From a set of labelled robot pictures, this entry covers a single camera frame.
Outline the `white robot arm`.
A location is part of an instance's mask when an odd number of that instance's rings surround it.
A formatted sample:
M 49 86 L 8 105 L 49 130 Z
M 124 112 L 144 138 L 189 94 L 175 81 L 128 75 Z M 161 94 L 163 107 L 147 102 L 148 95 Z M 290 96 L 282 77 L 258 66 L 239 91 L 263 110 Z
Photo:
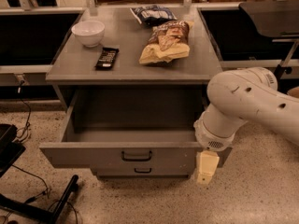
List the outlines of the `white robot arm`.
M 196 181 L 208 184 L 235 133 L 257 122 L 299 144 L 299 99 L 278 91 L 274 74 L 263 67 L 218 73 L 207 85 L 210 101 L 193 124 L 202 150 L 196 155 Z

